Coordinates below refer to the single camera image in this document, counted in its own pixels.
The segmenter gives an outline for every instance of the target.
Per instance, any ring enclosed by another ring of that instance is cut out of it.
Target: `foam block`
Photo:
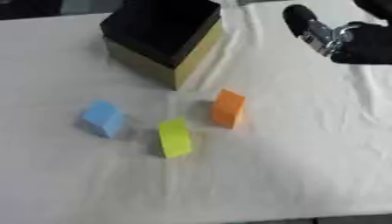
[[[245,97],[222,89],[213,105],[213,121],[228,129],[233,129],[242,119]]]
[[[114,138],[124,124],[123,112],[105,101],[93,102],[82,119],[96,135],[108,138]]]
[[[160,123],[159,135],[166,158],[176,158],[192,152],[191,137],[183,118]]]

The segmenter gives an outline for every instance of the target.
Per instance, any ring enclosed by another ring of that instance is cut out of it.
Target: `cube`
[[[213,105],[213,122],[232,130],[241,121],[244,106],[244,96],[222,89]]]
[[[166,158],[176,158],[192,152],[191,137],[183,118],[160,123],[159,136]]]
[[[93,102],[82,119],[93,133],[107,138],[115,138],[124,124],[123,112],[105,101]]]
[[[110,56],[179,89],[223,34],[209,0],[129,0],[101,23]]]

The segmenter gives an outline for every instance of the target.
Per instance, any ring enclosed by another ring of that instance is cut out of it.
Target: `table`
[[[1,222],[391,212],[388,68],[318,56],[285,27],[290,3],[311,6],[333,26],[368,17],[341,0],[224,2],[226,37],[178,92],[108,57],[98,26],[106,15],[1,22]],[[248,99],[245,121],[233,131],[207,120],[208,101],[221,88]],[[127,113],[128,136],[110,141],[78,128],[94,99]],[[177,116],[187,120],[195,152],[157,157],[156,127]]]

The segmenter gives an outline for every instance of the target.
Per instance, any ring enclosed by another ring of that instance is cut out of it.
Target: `wrinkled fabric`
[[[224,37],[178,92],[108,56],[98,28],[105,15],[1,22],[0,221],[390,213],[390,67],[336,65],[316,54],[285,26],[282,12],[293,3],[330,26],[369,18],[351,1],[226,2]],[[247,97],[235,130],[209,119],[222,88]],[[95,99],[127,114],[127,135],[110,141],[78,128]],[[157,126],[179,116],[194,153],[163,159]]]

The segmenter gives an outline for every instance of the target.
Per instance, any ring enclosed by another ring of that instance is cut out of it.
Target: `orange cube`
[[[241,121],[245,96],[222,89],[213,105],[213,121],[220,126],[233,129]]]

